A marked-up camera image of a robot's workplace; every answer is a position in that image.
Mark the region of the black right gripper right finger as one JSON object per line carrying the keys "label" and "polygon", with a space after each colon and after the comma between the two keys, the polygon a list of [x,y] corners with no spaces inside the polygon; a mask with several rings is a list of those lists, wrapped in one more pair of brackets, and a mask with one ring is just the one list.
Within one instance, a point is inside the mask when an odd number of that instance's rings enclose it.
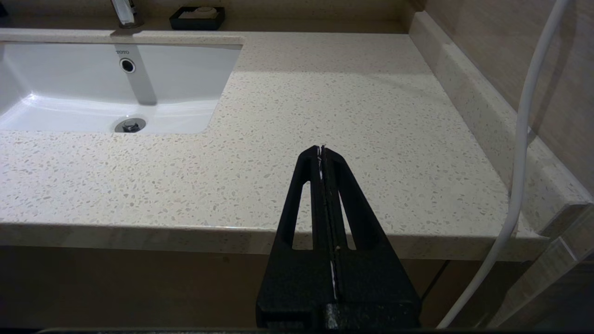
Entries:
{"label": "black right gripper right finger", "polygon": [[321,148],[332,236],[335,301],[324,310],[329,330],[420,327],[421,302],[345,159]]}

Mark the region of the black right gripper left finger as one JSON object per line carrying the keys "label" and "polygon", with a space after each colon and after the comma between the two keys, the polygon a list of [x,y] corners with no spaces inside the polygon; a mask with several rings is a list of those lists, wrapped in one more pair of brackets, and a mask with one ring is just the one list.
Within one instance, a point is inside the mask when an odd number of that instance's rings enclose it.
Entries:
{"label": "black right gripper left finger", "polygon": [[[256,300],[260,328],[322,330],[324,307],[335,300],[319,158],[320,148],[312,146],[297,159]],[[313,247],[295,250],[296,222],[306,182],[312,189]]]}

